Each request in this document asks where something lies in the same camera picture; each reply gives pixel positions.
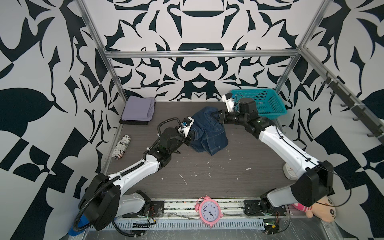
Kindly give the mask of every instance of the patterned wallpaper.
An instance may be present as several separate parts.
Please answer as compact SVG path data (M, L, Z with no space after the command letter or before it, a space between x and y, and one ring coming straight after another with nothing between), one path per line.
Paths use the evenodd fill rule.
M359 99L384 119L384 2L335 0L316 30L309 49ZM290 139L317 159L328 160L348 179L352 197L336 209L336 223L346 238L383 238L384 146L368 138L369 130L301 58L280 93L287 115L279 118ZM335 204L343 203L349 186L334 176Z
M85 0L109 51L295 49L321 0ZM127 95L218 101L273 88L289 57L114 59Z
M59 239L124 107L72 0L0 1L1 239Z
M86 0L107 50L295 48L320 0Z
M127 96L218 101L232 89L274 88L289 57L124 58L112 64Z

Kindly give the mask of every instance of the clock face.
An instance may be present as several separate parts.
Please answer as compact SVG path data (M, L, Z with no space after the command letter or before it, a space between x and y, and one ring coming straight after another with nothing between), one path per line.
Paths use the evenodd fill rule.
M219 209L216 204L213 202L204 202L202 206L200 206L201 215L208 222L213 222L219 217Z

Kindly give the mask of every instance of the folded cloth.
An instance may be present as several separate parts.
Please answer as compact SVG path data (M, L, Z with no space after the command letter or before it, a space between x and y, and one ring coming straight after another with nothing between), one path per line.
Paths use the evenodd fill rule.
M217 108L205 107L192 116L195 121L190 131L195 132L195 137L190 146L196 152L207 151L212 156L228 145L224 126L211 116L216 111Z
M121 115L123 121L150 121L154 113L155 98L130 96Z
M125 124L125 125L148 125L149 121L136 121L136 120L123 121L120 119L119 123Z

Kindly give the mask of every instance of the clock hands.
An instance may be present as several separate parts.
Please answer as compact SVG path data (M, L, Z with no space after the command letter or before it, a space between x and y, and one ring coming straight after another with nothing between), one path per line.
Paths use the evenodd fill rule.
M209 212L209 214L210 214L211 216L213 216L213 214L211 213L211 211L207 211L206 209L203 209L203 211L205 211L205 212Z

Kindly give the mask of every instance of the metal frame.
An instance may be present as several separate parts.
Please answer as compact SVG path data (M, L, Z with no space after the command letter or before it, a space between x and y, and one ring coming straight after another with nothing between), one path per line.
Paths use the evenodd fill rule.
M120 81L119 77L117 76L117 74L114 70L114 67L111 64L110 59L108 59L107 56L105 55L104 45L100 39L100 35L97 32L96 26L94 25L94 23L92 21L91 15L87 9L87 6L86 6L84 0L75 0L75 2L79 8L79 11L81 13L81 17L83 18L85 25L89 29L89 34L91 35L93 41L96 44L96 47L97 47L97 50L99 51L101 59L103 60L103 63L106 66L108 72L111 74L112 81L115 84L115 86L118 90L118 93L120 94L124 103L126 103L127 102L127 95L125 94L124 88L121 85L121 81Z
M119 123L118 128L116 129L115 135L113 136L113 139L111 141L111 145L109 146L108 155L103 163L103 166L101 167L100 172L104 173L104 175L107 175L109 165L112 162L112 153L113 153L113 150L115 149L115 146L118 144L118 141L120 140L122 127L123 125Z
M361 121L371 132L368 137L376 137L384 145L384 126L381 120L369 108L353 94L321 61L305 47L298 52L313 69L324 79L332 90L331 95L337 95L343 102L342 107L349 109L357 116L355 121Z
M107 58L295 56L296 50L106 51Z
M311 40L314 32L320 25L321 21L324 18L324 15L328 9L328 6L333 2L333 0L323 0L320 4L319 9L317 10L315 16L313 17L311 23L309 24L307 31L305 32L303 38L301 39L299 45L297 46L296 50L299 50L300 48L307 45L307 43ZM287 64L287 67L284 69L283 74L281 75L279 81L276 84L275 91L279 93L281 89L283 88L285 82L288 79L289 74L293 71L295 68L297 62L300 59L300 54L297 54L293 58L291 58L291 61Z
M321 63L321 61L311 53L310 50L308 50L305 47L300 47L298 53L307 61L310 63L310 65L313 67L313 69L325 80L328 77L331 79L337 79L337 77L331 73L331 71L324 66L324 64Z

